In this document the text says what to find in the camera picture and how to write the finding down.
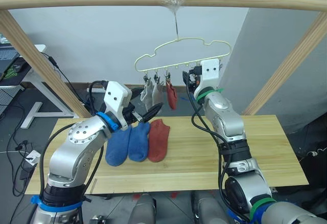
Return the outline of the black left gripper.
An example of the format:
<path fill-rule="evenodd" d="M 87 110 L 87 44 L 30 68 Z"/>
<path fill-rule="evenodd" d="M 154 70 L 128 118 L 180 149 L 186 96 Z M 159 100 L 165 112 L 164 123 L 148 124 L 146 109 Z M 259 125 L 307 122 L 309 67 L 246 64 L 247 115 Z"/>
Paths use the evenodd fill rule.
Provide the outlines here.
<path fill-rule="evenodd" d="M 131 98 L 138 97 L 143 90 L 144 90 L 143 87 L 135 87 L 131 89 L 132 91 Z M 142 115 L 142 122 L 148 122 L 152 118 L 154 118 L 160 112 L 162 106 L 163 106 L 162 102 L 153 105 L 145 114 Z M 137 118 L 133 115 L 134 111 L 135 111 L 135 106 L 131 103 L 130 99 L 124 97 L 122 114 L 127 125 L 131 125 L 132 123 L 135 123 L 137 121 Z"/>

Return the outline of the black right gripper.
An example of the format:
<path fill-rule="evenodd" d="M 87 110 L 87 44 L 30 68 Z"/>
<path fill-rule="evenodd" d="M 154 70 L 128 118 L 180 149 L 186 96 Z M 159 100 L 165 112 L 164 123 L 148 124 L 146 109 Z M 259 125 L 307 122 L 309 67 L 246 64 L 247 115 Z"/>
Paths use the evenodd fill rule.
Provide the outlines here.
<path fill-rule="evenodd" d="M 202 66 L 198 65 L 189 70 L 189 87 L 198 87 L 202 75 Z"/>

